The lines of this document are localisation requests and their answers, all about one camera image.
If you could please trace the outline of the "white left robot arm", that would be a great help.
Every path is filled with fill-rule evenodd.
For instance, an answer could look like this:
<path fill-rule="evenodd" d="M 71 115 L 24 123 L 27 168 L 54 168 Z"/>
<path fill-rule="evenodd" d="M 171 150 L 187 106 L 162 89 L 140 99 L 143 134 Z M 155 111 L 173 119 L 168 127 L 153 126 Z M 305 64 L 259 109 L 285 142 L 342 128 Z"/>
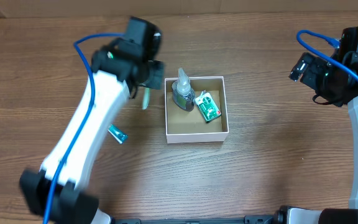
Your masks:
<path fill-rule="evenodd" d="M 162 31 L 132 17 L 123 33 L 83 64 L 88 81 L 70 122 L 38 171 L 23 171 L 19 186 L 31 213 L 44 223 L 113 223 L 98 198 L 88 195 L 91 171 L 104 138 L 124 105 L 140 87 L 160 89 L 164 64 L 155 57 Z"/>

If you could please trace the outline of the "green toothpaste tube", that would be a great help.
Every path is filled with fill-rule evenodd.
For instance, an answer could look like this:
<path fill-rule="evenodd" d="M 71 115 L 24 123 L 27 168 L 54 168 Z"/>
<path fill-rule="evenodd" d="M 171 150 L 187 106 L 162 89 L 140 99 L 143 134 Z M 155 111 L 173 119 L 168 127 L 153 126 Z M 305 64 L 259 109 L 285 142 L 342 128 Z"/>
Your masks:
<path fill-rule="evenodd" d="M 116 139 L 119 144 L 123 144 L 128 138 L 127 134 L 115 127 L 113 124 L 108 127 L 108 132 Z"/>

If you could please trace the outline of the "clear soap pump bottle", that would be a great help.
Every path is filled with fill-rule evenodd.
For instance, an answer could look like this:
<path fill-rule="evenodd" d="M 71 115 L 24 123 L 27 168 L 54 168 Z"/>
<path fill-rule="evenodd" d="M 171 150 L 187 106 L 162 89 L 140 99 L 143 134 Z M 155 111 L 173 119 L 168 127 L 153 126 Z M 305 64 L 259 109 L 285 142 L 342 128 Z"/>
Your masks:
<path fill-rule="evenodd" d="M 178 69 L 178 79 L 172 84 L 173 100 L 175 104 L 185 110 L 194 108 L 195 91 L 191 87 L 190 79 L 184 69 Z"/>

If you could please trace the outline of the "green tissue packet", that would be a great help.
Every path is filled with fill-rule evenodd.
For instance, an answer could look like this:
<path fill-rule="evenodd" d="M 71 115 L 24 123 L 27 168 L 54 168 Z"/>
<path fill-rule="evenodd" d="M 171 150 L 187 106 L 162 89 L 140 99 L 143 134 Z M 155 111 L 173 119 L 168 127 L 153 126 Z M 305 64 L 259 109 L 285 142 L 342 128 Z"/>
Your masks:
<path fill-rule="evenodd" d="M 194 102 L 207 123 L 218 119 L 222 115 L 213 97 L 206 90 L 203 90 L 200 95 L 194 99 Z"/>

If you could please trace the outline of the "green toothbrush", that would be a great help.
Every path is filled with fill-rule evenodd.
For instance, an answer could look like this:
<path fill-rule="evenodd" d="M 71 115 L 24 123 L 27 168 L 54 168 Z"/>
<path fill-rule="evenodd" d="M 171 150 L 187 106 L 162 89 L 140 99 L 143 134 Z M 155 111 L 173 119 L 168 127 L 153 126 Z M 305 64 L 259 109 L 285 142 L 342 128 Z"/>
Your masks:
<path fill-rule="evenodd" d="M 150 88 L 145 88 L 144 90 L 144 97 L 142 100 L 142 109 L 146 110 L 148 108 L 150 101 Z"/>

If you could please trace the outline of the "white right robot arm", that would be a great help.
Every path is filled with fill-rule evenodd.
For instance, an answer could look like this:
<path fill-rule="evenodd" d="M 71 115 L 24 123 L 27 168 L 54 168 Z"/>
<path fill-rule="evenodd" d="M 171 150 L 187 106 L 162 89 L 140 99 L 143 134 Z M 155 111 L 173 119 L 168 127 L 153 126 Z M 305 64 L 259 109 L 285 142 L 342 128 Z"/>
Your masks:
<path fill-rule="evenodd" d="M 353 136 L 354 177 L 348 208 L 310 210 L 282 206 L 270 223 L 358 224 L 358 26 L 343 30 L 340 39 L 300 30 L 296 39 L 306 52 L 290 72 L 290 79 L 314 90 L 322 105 L 347 106 Z"/>

